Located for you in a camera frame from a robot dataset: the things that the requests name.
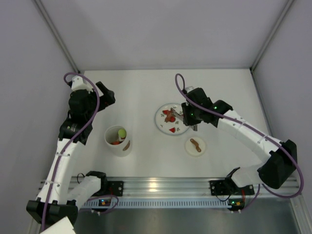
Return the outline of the brown chicken drumstick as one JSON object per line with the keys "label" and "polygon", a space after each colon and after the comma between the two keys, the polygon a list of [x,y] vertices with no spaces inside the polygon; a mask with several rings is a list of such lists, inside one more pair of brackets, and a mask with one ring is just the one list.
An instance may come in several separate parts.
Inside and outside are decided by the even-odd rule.
{"label": "brown chicken drumstick", "polygon": [[165,122],[175,122],[176,121],[176,117],[174,116],[174,114],[172,113],[171,110],[164,110],[163,114],[166,116],[165,117]]}

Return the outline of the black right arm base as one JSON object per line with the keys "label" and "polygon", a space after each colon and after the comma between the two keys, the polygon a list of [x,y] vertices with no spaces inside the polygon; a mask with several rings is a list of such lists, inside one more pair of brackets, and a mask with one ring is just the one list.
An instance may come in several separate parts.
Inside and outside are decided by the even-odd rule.
{"label": "black right arm base", "polygon": [[212,196],[255,194],[253,185],[240,188],[230,179],[210,180],[209,185]]}

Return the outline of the metal tongs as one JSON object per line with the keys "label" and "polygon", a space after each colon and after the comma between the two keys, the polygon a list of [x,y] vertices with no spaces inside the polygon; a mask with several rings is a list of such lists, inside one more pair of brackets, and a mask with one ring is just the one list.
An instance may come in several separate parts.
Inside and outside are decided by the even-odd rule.
{"label": "metal tongs", "polygon": [[193,131],[196,131],[196,132],[198,131],[198,125],[197,125],[197,124],[196,124],[196,125],[186,125],[186,124],[184,123],[184,115],[183,115],[183,114],[179,114],[174,108],[171,108],[171,113],[172,113],[173,116],[175,116],[176,118],[178,118],[179,120],[181,120],[182,123],[183,123],[185,126],[191,128]]}

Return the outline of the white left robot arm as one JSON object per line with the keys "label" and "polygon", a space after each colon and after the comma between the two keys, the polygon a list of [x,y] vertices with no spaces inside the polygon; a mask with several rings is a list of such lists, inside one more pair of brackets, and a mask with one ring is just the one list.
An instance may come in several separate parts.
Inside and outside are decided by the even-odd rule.
{"label": "white left robot arm", "polygon": [[93,129],[92,116],[116,101],[114,92],[102,82],[96,86],[102,91],[100,97],[94,89],[78,89],[70,94],[69,111],[59,129],[50,172],[37,198],[27,203],[27,212],[44,227],[64,217],[74,224],[78,211],[90,197],[109,194],[106,173],[97,171],[88,172],[79,185],[69,190],[73,169]]}

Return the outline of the white container lid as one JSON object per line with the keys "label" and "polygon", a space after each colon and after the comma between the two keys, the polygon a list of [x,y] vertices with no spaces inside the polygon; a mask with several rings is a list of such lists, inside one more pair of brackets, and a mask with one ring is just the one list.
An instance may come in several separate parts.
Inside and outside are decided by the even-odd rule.
{"label": "white container lid", "polygon": [[207,145],[202,138],[194,136],[186,140],[184,148],[188,155],[200,157],[206,152]]}

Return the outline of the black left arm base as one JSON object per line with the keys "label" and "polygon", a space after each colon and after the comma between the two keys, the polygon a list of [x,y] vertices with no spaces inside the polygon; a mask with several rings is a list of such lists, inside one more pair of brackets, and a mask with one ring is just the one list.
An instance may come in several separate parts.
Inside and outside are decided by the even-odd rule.
{"label": "black left arm base", "polygon": [[105,185],[104,195],[123,196],[124,182],[123,181],[108,181]]}

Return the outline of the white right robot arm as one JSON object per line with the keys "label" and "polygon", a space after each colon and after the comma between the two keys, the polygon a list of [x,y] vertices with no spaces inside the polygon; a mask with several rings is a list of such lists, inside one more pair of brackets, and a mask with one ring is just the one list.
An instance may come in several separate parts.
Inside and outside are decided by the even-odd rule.
{"label": "white right robot arm", "polygon": [[298,170],[297,146],[272,138],[244,120],[231,105],[223,100],[212,102],[202,88],[182,89],[186,101],[182,103],[183,122],[195,126],[211,124],[232,135],[258,158],[255,165],[238,166],[225,177],[228,188],[237,189],[251,184],[262,184],[270,193],[279,189]]}

